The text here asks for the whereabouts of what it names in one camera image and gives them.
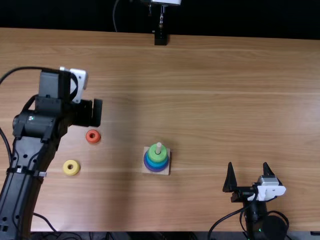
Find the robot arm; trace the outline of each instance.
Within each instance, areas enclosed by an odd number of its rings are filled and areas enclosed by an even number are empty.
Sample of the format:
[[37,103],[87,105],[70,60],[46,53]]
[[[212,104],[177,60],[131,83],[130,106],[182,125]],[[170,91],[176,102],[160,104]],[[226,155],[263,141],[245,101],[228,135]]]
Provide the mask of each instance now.
[[240,222],[245,216],[246,237],[251,240],[284,240],[289,229],[289,220],[278,211],[267,211],[267,202],[286,192],[281,181],[263,164],[263,175],[252,186],[238,186],[232,163],[229,162],[223,192],[232,193],[232,203],[242,203]]
[[[0,239],[29,237],[41,184],[68,127],[100,125],[102,101],[95,99],[93,107],[81,100],[87,81],[83,70],[45,68],[39,93],[14,118],[12,157],[0,194]],[[35,109],[29,110],[33,101]]]

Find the wooden table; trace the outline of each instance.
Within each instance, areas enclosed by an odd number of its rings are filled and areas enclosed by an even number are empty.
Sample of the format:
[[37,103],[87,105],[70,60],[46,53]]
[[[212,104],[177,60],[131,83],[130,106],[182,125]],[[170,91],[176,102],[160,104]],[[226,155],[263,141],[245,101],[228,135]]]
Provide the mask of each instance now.
[[[59,231],[207,231],[239,209],[223,193],[228,162],[238,184],[263,162],[287,187],[268,203],[291,231],[320,231],[320,41],[0,29],[0,73],[18,66],[85,69],[84,99],[103,99],[98,145],[72,126],[40,190],[35,211]],[[0,87],[0,126],[38,92],[38,71]],[[140,173],[144,146],[172,149],[171,175]],[[0,144],[0,181],[8,167]],[[81,163],[76,176],[62,165]],[[33,231],[49,227],[34,217]],[[240,231],[238,217],[217,231]]]

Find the toy ring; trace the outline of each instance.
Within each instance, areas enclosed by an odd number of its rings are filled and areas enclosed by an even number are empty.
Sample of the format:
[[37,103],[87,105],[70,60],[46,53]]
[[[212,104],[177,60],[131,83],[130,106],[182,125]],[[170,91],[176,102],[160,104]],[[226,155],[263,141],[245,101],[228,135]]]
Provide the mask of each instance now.
[[80,170],[80,165],[75,160],[68,160],[62,167],[64,173],[68,176],[76,175]]
[[97,142],[100,141],[101,135],[100,135],[100,133],[99,133],[98,131],[96,131],[96,130],[90,130],[90,131],[88,131],[88,132],[86,133],[85,139],[86,139],[89,143],[95,144],[95,143],[97,143]]

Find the blue ring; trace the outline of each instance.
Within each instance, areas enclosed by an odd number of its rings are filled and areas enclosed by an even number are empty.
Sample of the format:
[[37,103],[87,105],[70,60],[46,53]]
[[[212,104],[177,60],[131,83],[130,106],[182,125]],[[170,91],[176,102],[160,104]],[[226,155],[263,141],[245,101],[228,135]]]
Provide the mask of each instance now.
[[167,158],[167,161],[164,163],[163,167],[161,167],[161,168],[152,167],[151,165],[149,165],[149,163],[148,163],[148,161],[147,161],[147,158],[146,158],[146,155],[147,155],[147,154],[144,154],[143,163],[144,163],[145,167],[146,167],[147,169],[149,169],[151,172],[155,172],[155,173],[161,172],[161,171],[163,171],[164,169],[166,169],[166,167],[167,167],[168,164],[169,164],[169,158]]
[[146,161],[147,163],[155,169],[161,169],[164,165],[166,165],[167,161],[168,161],[168,155],[166,156],[166,158],[162,161],[162,162],[154,162],[150,159],[149,154],[145,155],[146,157]]

